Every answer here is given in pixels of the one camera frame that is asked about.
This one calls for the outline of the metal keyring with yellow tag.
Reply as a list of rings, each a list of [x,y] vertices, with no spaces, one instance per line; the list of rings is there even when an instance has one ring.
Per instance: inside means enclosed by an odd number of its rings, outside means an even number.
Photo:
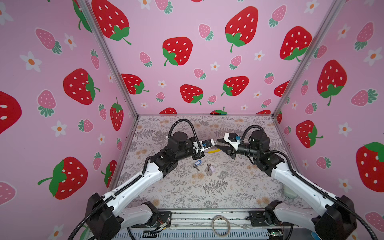
[[[217,147],[217,145],[218,145],[218,142],[217,142],[217,141],[214,141],[214,144],[213,144],[213,146],[208,150],[208,153],[209,153],[209,154],[213,154],[213,153],[220,152],[221,150]]]

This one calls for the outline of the white plastic case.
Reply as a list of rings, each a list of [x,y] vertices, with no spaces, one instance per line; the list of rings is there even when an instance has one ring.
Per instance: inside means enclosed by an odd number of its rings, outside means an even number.
[[[283,185],[283,194],[290,199],[296,199],[298,197],[298,195],[286,185]]]

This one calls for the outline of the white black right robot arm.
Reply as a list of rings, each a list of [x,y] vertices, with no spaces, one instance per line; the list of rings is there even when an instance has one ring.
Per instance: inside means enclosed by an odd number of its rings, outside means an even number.
[[[253,131],[247,143],[245,136],[236,133],[226,133],[217,142],[217,148],[232,159],[246,156],[259,170],[283,183],[310,205],[305,210],[273,201],[265,207],[267,224],[290,223],[315,232],[322,240],[346,240],[357,229],[353,202],[345,196],[332,195],[296,172],[284,153],[270,150],[270,138],[263,129]]]

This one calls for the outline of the aluminium corner post right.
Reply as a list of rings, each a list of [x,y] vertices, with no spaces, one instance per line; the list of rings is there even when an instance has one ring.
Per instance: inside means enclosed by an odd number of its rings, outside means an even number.
[[[313,54],[315,53],[315,50],[317,49],[318,45],[323,41],[324,37],[327,35],[327,32],[329,31],[333,22],[336,20],[345,2],[346,1],[343,1],[343,0],[335,0],[332,2],[329,10],[327,11],[327,14],[325,15],[324,19],[319,25],[319,28],[315,36],[313,37],[313,40],[309,46],[309,49],[304,54],[303,59],[299,63],[296,71],[294,72],[293,76],[290,79],[290,83],[288,84],[283,94],[283,97],[279,101],[279,104],[277,105],[274,113],[272,114],[273,120],[277,120],[278,113],[283,109],[285,102],[287,101],[288,97],[290,96],[292,91],[295,89],[301,76],[305,72],[307,64],[313,58]]]

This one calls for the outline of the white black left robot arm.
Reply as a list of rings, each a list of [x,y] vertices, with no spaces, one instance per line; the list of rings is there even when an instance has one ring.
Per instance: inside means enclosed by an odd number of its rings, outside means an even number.
[[[168,137],[163,149],[145,160],[142,171],[102,196],[98,193],[90,196],[80,225],[87,225],[92,240],[111,240],[123,227],[154,224],[158,210],[153,204],[146,202],[128,211],[125,208],[144,190],[173,171],[180,160],[189,157],[199,160],[204,157],[204,151],[214,145],[213,139],[198,141],[195,137],[187,138],[183,132],[176,132]]]

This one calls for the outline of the key with blue tag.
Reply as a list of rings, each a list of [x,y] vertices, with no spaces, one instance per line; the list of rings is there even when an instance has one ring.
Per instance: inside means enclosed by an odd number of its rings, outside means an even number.
[[[199,171],[199,166],[202,164],[201,160],[198,160],[194,163],[193,168]]]

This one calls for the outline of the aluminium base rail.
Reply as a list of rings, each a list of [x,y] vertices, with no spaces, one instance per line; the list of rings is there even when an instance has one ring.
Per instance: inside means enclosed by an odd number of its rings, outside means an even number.
[[[148,227],[130,227],[136,240],[301,240],[307,233],[289,223],[269,225],[262,209],[161,209]]]

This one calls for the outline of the aluminium corner post left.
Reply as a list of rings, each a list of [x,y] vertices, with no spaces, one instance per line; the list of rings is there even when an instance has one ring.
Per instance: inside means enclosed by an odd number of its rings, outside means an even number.
[[[137,120],[139,118],[139,115],[137,113],[137,110],[136,110],[131,98],[130,98],[130,94],[129,94],[127,87],[124,83],[124,80],[121,76],[121,73],[117,67],[117,64],[113,58],[113,55],[112,55],[112,53],[111,53],[111,51],[110,51],[110,49],[106,43],[105,36],[102,34],[100,26],[99,26],[99,24],[96,20],[96,17],[92,11],[91,2],[85,1],[85,0],[80,0],[78,2],[82,8],[82,11],[84,13],[86,20],[89,23],[90,28],[93,31],[93,34],[96,38],[96,41],[99,44],[101,51],[103,52],[104,58],[105,58],[108,66],[111,70],[111,73],[113,74],[113,76],[117,82],[119,90],[121,91],[128,107],[129,107],[129,109],[133,115],[133,118],[135,120]]]

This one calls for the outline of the aluminium corner post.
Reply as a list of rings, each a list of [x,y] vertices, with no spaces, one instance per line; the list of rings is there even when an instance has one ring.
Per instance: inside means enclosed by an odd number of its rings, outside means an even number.
[[[329,31],[333,22],[336,20],[345,2],[346,1],[343,1],[343,0],[335,0],[332,2],[329,10],[327,11],[327,14],[325,15],[324,19],[319,25],[319,28],[315,36],[313,37],[313,40],[309,46],[309,49],[304,54],[303,59],[299,63],[296,71],[294,72],[293,76],[290,79],[290,83],[288,84],[283,94],[283,97],[279,101],[279,104],[277,105],[274,113],[272,114],[273,120],[277,120],[278,113],[283,109],[285,102],[287,101],[288,97],[290,96],[292,91],[295,89],[301,76],[305,72],[307,64],[313,58],[313,54],[315,53],[315,50],[317,49],[318,45],[323,41],[324,37],[327,35],[327,32]]]
[[[90,28],[93,31],[93,34],[96,38],[96,41],[99,44],[101,51],[103,52],[104,58],[105,58],[108,66],[111,70],[111,73],[113,74],[113,76],[117,82],[119,90],[121,91],[128,107],[129,107],[129,109],[133,115],[133,118],[135,120],[137,120],[139,118],[139,115],[137,113],[137,110],[136,110],[131,98],[130,98],[130,94],[129,94],[127,87],[124,83],[124,80],[121,76],[121,73],[117,67],[117,64],[113,58],[113,55],[112,55],[112,53],[111,53],[111,51],[110,51],[110,49],[106,43],[105,36],[102,34],[100,26],[99,26],[99,24],[96,20],[96,17],[92,11],[91,2],[85,1],[85,0],[80,0],[78,2],[82,8],[82,11],[84,13],[86,20],[89,23]]]

